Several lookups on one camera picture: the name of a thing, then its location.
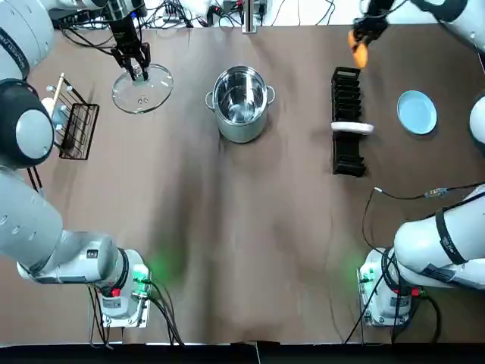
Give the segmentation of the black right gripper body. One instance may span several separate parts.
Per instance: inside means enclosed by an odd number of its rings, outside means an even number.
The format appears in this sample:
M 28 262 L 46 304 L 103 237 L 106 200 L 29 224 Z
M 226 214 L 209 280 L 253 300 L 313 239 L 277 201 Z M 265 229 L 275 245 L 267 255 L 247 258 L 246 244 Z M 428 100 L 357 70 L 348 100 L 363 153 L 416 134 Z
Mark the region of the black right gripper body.
M 370 0 L 367 10 L 357 20 L 357 24 L 363 27 L 386 26 L 386 16 L 390 9 L 391 0 Z

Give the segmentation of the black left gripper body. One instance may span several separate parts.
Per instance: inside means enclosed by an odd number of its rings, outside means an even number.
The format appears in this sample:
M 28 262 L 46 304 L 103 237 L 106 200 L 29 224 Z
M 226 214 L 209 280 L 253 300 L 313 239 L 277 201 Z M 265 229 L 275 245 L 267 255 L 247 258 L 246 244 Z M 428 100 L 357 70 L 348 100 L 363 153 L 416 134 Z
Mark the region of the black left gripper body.
M 132 17 L 125 17 L 109 23 L 115 45 L 111 47 L 112 55 L 138 55 L 141 42 L 133 24 Z

